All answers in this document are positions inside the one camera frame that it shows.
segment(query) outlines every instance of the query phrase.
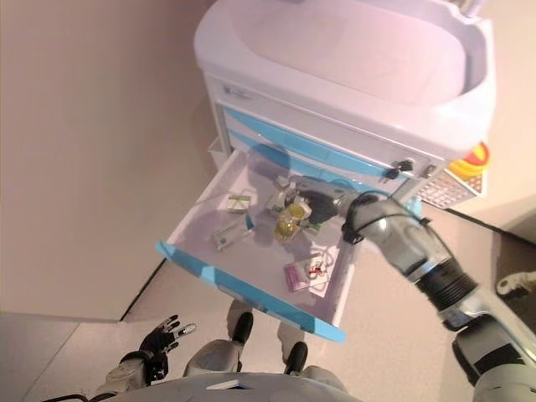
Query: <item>baseboard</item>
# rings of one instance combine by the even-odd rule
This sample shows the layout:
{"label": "baseboard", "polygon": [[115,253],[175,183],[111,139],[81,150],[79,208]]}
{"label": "baseboard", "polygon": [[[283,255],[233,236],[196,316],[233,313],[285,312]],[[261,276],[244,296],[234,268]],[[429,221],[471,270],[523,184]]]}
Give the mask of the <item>baseboard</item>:
{"label": "baseboard", "polygon": [[149,283],[151,283],[152,279],[157,275],[157,273],[160,271],[164,263],[166,262],[166,259],[164,258],[162,261],[160,261],[160,264],[158,264],[157,268],[152,272],[151,276],[147,279],[147,281],[143,284],[142,289],[137,293],[136,297],[132,299],[131,304],[128,305],[126,308],[126,311],[121,316],[121,319],[119,321],[123,321],[126,317],[126,315],[131,311],[132,307],[136,304],[137,300],[140,298],[142,293],[147,289],[149,286]]}
{"label": "baseboard", "polygon": [[497,232],[497,233],[500,233],[501,235],[505,236],[505,237],[508,237],[510,239],[514,239],[516,241],[519,241],[525,245],[528,245],[529,247],[534,247],[536,249],[536,243],[530,241],[530,240],[527,240],[521,236],[518,236],[514,233],[511,233],[511,232],[508,232],[506,230],[503,230],[503,229],[499,229],[498,227],[496,226],[493,226],[491,224],[487,224],[486,222],[482,222],[480,219],[476,219],[476,218],[473,218],[472,216],[469,216],[469,215],[465,215],[465,214],[462,214],[461,212],[458,212],[458,211],[455,211],[454,209],[445,209],[445,211],[447,212],[450,212],[451,214],[454,214],[456,216],[459,216],[460,218],[462,219],[465,219],[465,220],[468,220],[469,222],[472,222],[474,224],[479,224],[483,227],[485,227],[486,229],[490,229],[490,230],[493,230],[494,232]]}

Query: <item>black shoe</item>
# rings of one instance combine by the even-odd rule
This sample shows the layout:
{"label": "black shoe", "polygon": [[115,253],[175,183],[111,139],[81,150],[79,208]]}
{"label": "black shoe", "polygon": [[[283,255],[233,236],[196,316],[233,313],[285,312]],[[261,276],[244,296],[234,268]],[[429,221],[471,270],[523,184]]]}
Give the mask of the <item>black shoe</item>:
{"label": "black shoe", "polygon": [[250,312],[243,312],[238,322],[234,326],[233,341],[245,345],[250,338],[251,328],[253,327],[253,314]]}
{"label": "black shoe", "polygon": [[286,362],[285,374],[292,372],[300,373],[307,360],[307,345],[305,342],[296,342],[292,347],[291,354]]}

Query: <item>open drawer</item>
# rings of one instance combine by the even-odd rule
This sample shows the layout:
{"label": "open drawer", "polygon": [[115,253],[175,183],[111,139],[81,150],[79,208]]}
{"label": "open drawer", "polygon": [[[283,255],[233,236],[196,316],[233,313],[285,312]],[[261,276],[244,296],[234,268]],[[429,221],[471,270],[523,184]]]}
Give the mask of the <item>open drawer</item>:
{"label": "open drawer", "polygon": [[[281,245],[274,237],[276,217],[265,210],[274,179],[289,171],[254,149],[235,150],[195,205],[157,249],[169,260],[221,291],[304,331],[342,342],[338,328],[353,276],[356,247],[342,242],[341,219],[326,222],[318,234],[299,232]],[[236,215],[227,211],[231,194],[251,196],[253,233],[218,251],[213,232]],[[284,265],[321,252],[330,281],[289,291]]]}

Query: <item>white wall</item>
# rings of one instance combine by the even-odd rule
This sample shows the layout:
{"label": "white wall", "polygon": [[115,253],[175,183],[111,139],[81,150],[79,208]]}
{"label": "white wall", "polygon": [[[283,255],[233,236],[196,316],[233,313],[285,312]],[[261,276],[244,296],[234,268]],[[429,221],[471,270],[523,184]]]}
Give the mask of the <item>white wall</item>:
{"label": "white wall", "polygon": [[206,186],[199,0],[2,0],[3,311],[118,319]]}
{"label": "white wall", "polygon": [[456,209],[536,243],[536,2],[489,0],[482,16],[497,56],[489,191]]}

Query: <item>white cart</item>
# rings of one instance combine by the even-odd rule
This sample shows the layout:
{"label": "white cart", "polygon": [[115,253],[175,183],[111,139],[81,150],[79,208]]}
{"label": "white cart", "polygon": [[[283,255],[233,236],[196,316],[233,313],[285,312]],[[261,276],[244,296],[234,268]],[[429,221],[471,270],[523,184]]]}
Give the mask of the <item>white cart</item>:
{"label": "white cart", "polygon": [[[265,212],[277,175],[301,174],[403,202],[486,134],[495,104],[492,27],[439,0],[218,0],[195,37],[219,137],[219,172],[158,249],[222,291],[341,342],[354,249],[333,219],[282,246]],[[411,169],[384,179],[403,161]],[[217,251],[231,193],[255,232]],[[290,292],[282,267],[313,252],[326,288]]]}

